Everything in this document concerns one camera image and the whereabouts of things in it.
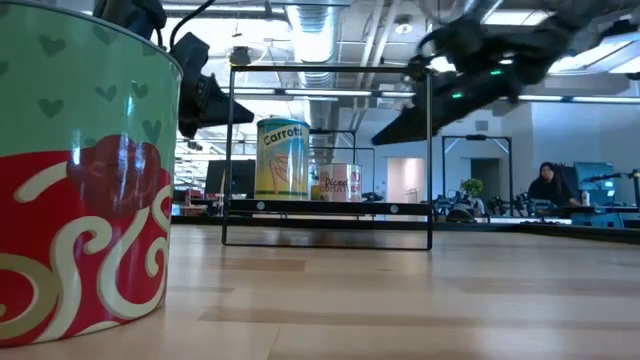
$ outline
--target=ceiling light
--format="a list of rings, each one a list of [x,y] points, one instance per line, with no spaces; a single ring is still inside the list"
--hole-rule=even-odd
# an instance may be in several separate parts
[[[190,161],[214,161],[214,160],[226,160],[226,155],[218,154],[175,154],[182,158],[182,160]],[[231,155],[231,160],[254,160],[255,155]]]
[[[287,95],[298,96],[356,96],[356,97],[368,97],[371,96],[371,91],[358,91],[358,90],[315,90],[315,89],[290,89],[285,90]]]
[[[400,24],[396,26],[396,33],[399,35],[405,35],[410,33],[413,30],[413,26],[411,24]]]
[[[554,101],[562,101],[562,96],[549,96],[549,95],[520,95],[518,99],[522,101],[533,101],[533,102],[554,102]]]
[[[536,26],[552,14],[542,10],[496,10],[489,15],[484,24]]]
[[[404,91],[383,91],[380,95],[381,97],[409,99],[414,95],[414,93]]]
[[[162,8],[165,11],[194,11],[200,5],[188,5],[188,4],[164,4]],[[245,11],[265,11],[264,6],[223,6],[223,5],[213,5],[208,7],[209,10],[219,10],[219,11],[235,11],[235,12],[245,12]],[[283,8],[273,8],[271,9],[274,13],[283,14]]]
[[[413,30],[413,26],[411,26],[411,16],[409,15],[400,15],[396,18],[396,33],[399,35],[405,35]]]
[[[228,94],[229,88],[222,88],[222,92]],[[233,93],[237,95],[274,95],[276,91],[261,88],[233,88]]]
[[[640,97],[576,96],[573,101],[592,104],[640,104]]]
[[[328,96],[295,96],[293,100],[302,100],[302,101],[313,100],[313,101],[332,101],[332,102],[340,101],[340,99],[338,99],[337,97],[328,97]]]
[[[614,74],[635,74],[640,72],[640,57],[633,58],[610,72]]]

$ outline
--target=white swirl pattern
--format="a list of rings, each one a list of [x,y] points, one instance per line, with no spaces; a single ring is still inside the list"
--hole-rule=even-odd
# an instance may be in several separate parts
[[[33,175],[25,181],[14,193],[14,198],[19,203],[26,203],[35,200],[40,194],[47,190],[49,186],[67,177],[67,162],[62,162],[50,166],[39,173]]]
[[[33,289],[29,307],[11,320],[0,322],[0,340],[6,340],[20,336],[40,324],[53,309],[59,289],[56,278],[47,267],[24,256],[0,254],[0,270],[24,276]]]
[[[158,191],[155,199],[153,199],[153,205],[151,206],[151,215],[153,216],[153,220],[155,220],[156,224],[160,226],[164,231],[167,232],[167,237],[169,236],[169,227],[171,226],[171,219],[164,215],[162,211],[162,202],[166,198],[171,197],[171,185],[167,185]]]
[[[127,320],[135,319],[150,313],[156,308],[156,305],[160,302],[164,292],[169,252],[169,246],[164,237],[157,238],[153,244],[151,244],[151,247],[145,257],[145,268],[149,276],[155,276],[159,270],[158,264],[155,263],[155,254],[158,251],[162,251],[164,258],[162,280],[156,294],[151,300],[144,304],[132,303],[122,297],[116,284],[116,275],[120,262],[142,231],[148,216],[149,208],[144,208],[136,213],[132,224],[124,233],[120,241],[113,247],[113,249],[111,249],[109,255],[107,255],[107,258],[102,263],[100,273],[98,275],[98,295],[100,296],[102,304],[114,315]]]
[[[27,180],[15,193],[14,199],[24,203],[35,200],[48,187],[66,177],[66,162],[51,166]],[[171,196],[171,185],[162,188],[156,195],[151,212],[154,221],[169,233],[170,218],[162,211],[162,202]],[[153,311],[162,303],[166,283],[168,263],[168,241],[158,237],[149,247],[145,256],[145,269],[149,277],[155,277],[159,266],[155,261],[158,251],[163,255],[163,269],[160,286],[151,300],[135,304],[122,297],[116,284],[116,275],[122,258],[131,248],[149,217],[149,208],[139,210],[122,238],[111,249],[103,261],[98,274],[98,295],[102,304],[123,319],[135,319]],[[43,264],[24,256],[0,253],[0,270],[21,274],[29,280],[33,288],[31,304],[17,317],[0,322],[0,340],[20,336],[36,327],[51,313],[58,303],[55,315],[47,329],[36,341],[59,338],[65,334],[76,317],[82,300],[82,284],[74,256],[77,238],[90,232],[93,238],[84,245],[84,253],[93,255],[106,249],[112,239],[113,229],[108,221],[96,216],[86,216],[66,224],[51,244],[51,266],[53,272]],[[0,304],[0,316],[7,307]],[[104,321],[91,325],[79,334],[85,334],[118,325],[114,321]]]
[[[51,244],[51,267],[58,277],[57,281],[62,291],[59,295],[58,307],[53,321],[37,341],[61,337],[76,317],[80,300],[82,300],[82,284],[73,246],[78,237],[85,232],[90,232],[93,235],[93,239],[89,243],[99,243],[106,247],[111,241],[111,225],[97,216],[85,216],[73,220],[58,231]]]

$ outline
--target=doorway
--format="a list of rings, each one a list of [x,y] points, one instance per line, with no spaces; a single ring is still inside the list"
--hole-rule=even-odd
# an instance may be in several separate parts
[[[392,203],[419,203],[424,199],[425,161],[421,158],[388,158],[387,200]],[[422,221],[422,217],[393,215],[387,220]]]
[[[485,204],[500,195],[500,159],[471,159],[471,177],[482,181],[478,197]]]

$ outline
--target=green bucket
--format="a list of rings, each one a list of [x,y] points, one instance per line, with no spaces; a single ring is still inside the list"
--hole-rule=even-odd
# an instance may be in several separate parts
[[[125,29],[0,0],[0,347],[162,304],[181,77]]]

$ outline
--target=wooden surface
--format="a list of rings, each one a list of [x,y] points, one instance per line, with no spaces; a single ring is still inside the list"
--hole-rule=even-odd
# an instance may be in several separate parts
[[[437,233],[432,253],[222,247],[173,226],[164,308],[0,359],[640,359],[640,248]],[[243,241],[318,233],[234,228]],[[419,242],[336,232],[331,241]]]

